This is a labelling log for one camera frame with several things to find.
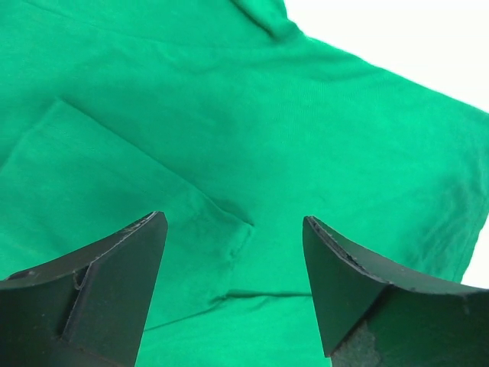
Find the green t shirt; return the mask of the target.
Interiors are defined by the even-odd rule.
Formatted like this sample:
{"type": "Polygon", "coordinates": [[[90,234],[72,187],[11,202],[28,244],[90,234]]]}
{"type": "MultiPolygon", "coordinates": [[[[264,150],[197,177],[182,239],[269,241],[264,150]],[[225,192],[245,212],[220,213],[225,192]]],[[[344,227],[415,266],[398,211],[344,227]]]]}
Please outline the green t shirt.
{"type": "Polygon", "coordinates": [[[282,1],[3,1],[2,276],[153,211],[140,366],[327,366],[304,217],[459,282],[488,115],[308,37],[282,1]]]}

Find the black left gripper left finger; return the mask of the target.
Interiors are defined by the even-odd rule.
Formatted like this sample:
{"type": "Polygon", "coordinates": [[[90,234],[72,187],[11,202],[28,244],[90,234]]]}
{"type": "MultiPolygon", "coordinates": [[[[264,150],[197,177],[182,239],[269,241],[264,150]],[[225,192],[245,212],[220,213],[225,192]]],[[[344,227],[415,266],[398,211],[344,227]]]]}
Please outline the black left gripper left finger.
{"type": "Polygon", "coordinates": [[[152,212],[1,282],[3,366],[133,366],[167,237],[152,212]]]}

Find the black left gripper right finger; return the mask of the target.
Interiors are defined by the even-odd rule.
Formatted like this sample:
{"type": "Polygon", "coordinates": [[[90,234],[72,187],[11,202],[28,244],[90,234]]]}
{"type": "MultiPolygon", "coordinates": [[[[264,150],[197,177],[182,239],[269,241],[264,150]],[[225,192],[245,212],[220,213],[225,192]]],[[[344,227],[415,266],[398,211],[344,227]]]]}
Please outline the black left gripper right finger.
{"type": "Polygon", "coordinates": [[[487,366],[487,290],[402,266],[313,216],[303,253],[334,366],[487,366]]]}

